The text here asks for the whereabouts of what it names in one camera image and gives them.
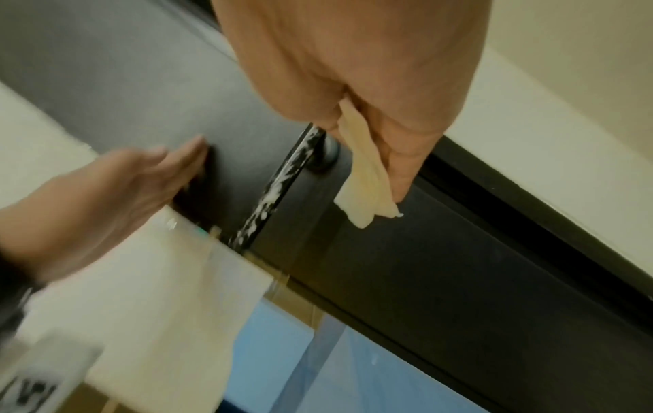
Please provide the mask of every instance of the dark surface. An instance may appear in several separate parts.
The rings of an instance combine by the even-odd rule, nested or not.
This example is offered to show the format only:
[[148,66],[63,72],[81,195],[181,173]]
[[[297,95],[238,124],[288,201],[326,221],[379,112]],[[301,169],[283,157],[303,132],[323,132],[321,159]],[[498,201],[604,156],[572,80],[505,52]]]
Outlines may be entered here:
[[220,35],[174,7],[0,1],[0,81],[100,153],[205,134],[210,179],[185,206],[231,232],[305,125],[267,109]]
[[[267,110],[202,24],[155,1],[3,0],[0,80],[100,152],[204,132],[216,162],[185,205],[232,231],[305,125]],[[489,410],[651,411],[650,306],[621,282],[644,291],[641,274],[446,142],[433,159],[481,187],[499,182],[496,198],[525,215],[482,208],[478,188],[452,186],[460,177],[434,164],[401,205],[405,217],[360,231],[332,203],[348,173],[343,151],[334,169],[298,177],[254,251]],[[511,222],[555,236],[539,233],[540,244]]]

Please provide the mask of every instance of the skin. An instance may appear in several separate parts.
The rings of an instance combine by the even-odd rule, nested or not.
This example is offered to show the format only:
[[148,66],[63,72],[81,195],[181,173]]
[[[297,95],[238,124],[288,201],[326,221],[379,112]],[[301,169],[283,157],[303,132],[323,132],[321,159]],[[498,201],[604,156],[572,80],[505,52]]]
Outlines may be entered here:
[[255,89],[281,115],[340,139],[338,102],[369,123],[401,201],[460,112],[490,0],[213,0]]
[[120,149],[51,179],[0,210],[3,255],[40,284],[79,271],[172,201],[207,150],[202,137],[170,153]]

